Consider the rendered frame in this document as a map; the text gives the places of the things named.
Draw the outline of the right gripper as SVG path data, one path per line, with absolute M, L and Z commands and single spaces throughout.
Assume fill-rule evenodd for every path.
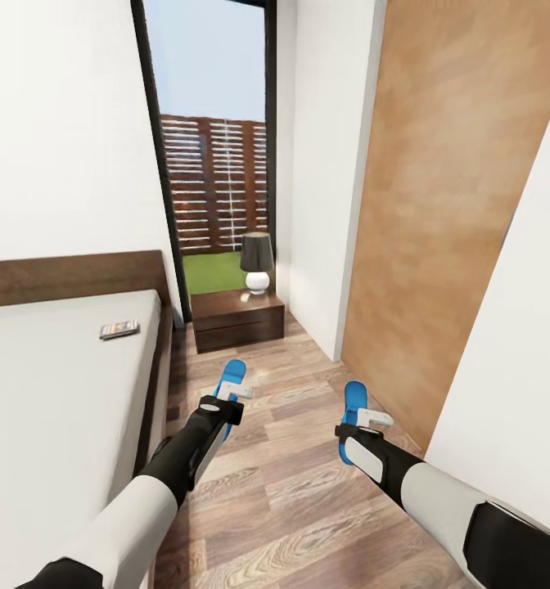
M 335 427 L 335 436 L 338 436 L 340 438 L 340 443 L 345 445 L 346 439 L 353 435 L 357 430 L 357 425 L 341 423 L 341 425 L 336 425 Z

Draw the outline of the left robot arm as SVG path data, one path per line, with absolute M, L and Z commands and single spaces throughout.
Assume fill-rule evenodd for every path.
M 238 426 L 253 398 L 245 385 L 223 381 L 206 395 L 174 438 L 164 438 L 151 462 L 87 527 L 56 551 L 30 582 L 14 589 L 139 589 L 178 509 Z

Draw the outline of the sandal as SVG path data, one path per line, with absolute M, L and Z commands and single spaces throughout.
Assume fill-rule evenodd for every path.
M 217 389 L 215 389 L 214 391 L 214 397 L 218 397 L 218 393 L 219 390 L 221 388 L 221 384 L 223 383 L 223 381 L 227 381 L 227 382 L 231 382 L 231 383 L 235 383 L 235 384 L 240 384 L 242 380 L 244 379 L 244 376 L 246 374 L 246 365 L 243 361 L 230 361 L 227 366 L 225 367 L 225 370 L 223 372 L 222 378 L 220 379 L 220 383 L 219 386 L 217 387 Z M 237 402 L 238 396 L 232 396 L 230 397 L 230 400 L 233 400 L 234 402 Z M 228 424 L 228 430 L 226 433 L 225 438 L 227 438 L 230 434 L 232 428 L 232 424 Z
M 345 387 L 345 415 L 342 423 L 357 425 L 359 408 L 367 409 L 367 389 L 362 382 L 350 381 Z M 345 445 L 339 443 L 341 459 L 346 464 L 353 465 L 345 453 Z

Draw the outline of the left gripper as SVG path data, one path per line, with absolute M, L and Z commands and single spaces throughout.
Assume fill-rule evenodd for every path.
M 233 400 L 227 402 L 226 400 L 220 400 L 217 397 L 206 395 L 201 398 L 200 405 L 203 405 L 207 402 L 222 405 L 222 407 L 225 407 L 225 410 L 228 412 L 228 419 L 226 420 L 226 422 L 229 422 L 230 424 L 236 426 L 238 426 L 241 423 L 241 418 L 243 416 L 244 411 L 243 407 L 245 406 L 244 404 L 240 402 L 234 402 Z

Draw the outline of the hardback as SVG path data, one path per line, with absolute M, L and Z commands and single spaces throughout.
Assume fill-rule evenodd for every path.
M 138 320 L 119 322 L 103 326 L 100 331 L 100 339 L 109 339 L 112 337 L 118 337 L 120 335 L 127 335 L 134 332 L 138 332 Z

